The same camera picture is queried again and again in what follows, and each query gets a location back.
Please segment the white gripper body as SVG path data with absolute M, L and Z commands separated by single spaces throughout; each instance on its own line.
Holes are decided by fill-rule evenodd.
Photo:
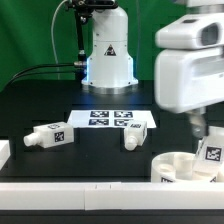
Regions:
M 155 62 L 155 100 L 160 108 L 183 113 L 224 101 L 222 47 L 164 50 Z

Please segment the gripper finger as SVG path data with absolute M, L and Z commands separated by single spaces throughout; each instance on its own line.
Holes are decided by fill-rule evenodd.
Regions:
M 204 119 L 205 112 L 206 110 L 204 107 L 187 112 L 192 134 L 198 139 L 203 138 L 206 135 L 206 121 Z

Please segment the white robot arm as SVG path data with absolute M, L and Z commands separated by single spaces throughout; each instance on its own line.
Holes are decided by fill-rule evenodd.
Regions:
M 198 138 L 208 134 L 205 108 L 224 101 L 224 0 L 172 0 L 186 15 L 156 32 L 162 51 L 155 60 L 157 105 L 186 113 Z M 93 50 L 87 58 L 85 89 L 116 94 L 138 84 L 128 54 L 128 17 L 122 8 L 94 7 Z

